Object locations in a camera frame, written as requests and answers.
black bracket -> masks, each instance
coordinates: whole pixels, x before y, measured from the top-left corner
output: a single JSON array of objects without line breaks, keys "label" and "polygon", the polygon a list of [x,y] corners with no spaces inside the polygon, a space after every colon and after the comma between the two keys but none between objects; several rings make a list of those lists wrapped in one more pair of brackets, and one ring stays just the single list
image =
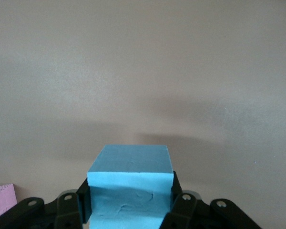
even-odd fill
[{"label": "black bracket", "polygon": [[171,212],[160,229],[261,229],[230,200],[215,199],[207,205],[184,193],[175,172],[171,197]]},{"label": "black bracket", "polygon": [[[82,229],[92,213],[87,179],[76,193],[64,193],[49,204],[27,198],[0,216],[0,229]],[[160,229],[261,229],[236,204],[215,199],[210,205],[183,192],[174,172],[171,211]]]},{"label": "black bracket", "polygon": [[76,193],[65,193],[49,204],[27,198],[0,216],[0,229],[82,229],[91,215],[87,179]]}]

blue foam block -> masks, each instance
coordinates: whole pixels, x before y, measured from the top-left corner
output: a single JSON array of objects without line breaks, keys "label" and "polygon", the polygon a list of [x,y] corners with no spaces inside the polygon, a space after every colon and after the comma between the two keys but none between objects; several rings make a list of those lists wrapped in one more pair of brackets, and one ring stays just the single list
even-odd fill
[{"label": "blue foam block", "polygon": [[166,146],[106,145],[87,173],[91,229],[158,229],[174,173]]}]

block side face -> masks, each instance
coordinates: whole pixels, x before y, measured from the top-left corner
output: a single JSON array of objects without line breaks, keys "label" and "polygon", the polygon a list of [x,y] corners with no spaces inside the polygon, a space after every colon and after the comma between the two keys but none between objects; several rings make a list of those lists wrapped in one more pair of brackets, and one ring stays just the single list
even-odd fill
[{"label": "block side face", "polygon": [[14,185],[0,186],[0,215],[17,204]]},{"label": "block side face", "polygon": [[167,146],[106,145],[89,172],[172,173]]},{"label": "block side face", "polygon": [[158,229],[170,211],[168,194],[91,187],[91,196],[91,229]]},{"label": "block side face", "polygon": [[105,189],[134,188],[159,193],[171,192],[173,173],[125,173],[125,172],[89,172],[90,187]]}]

white wall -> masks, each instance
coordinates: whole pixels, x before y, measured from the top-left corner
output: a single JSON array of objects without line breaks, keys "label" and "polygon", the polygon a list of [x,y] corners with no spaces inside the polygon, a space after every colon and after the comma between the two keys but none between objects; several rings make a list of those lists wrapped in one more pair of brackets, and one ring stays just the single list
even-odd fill
[{"label": "white wall", "polygon": [[105,144],[286,228],[286,0],[0,0],[0,184],[50,202]]}]

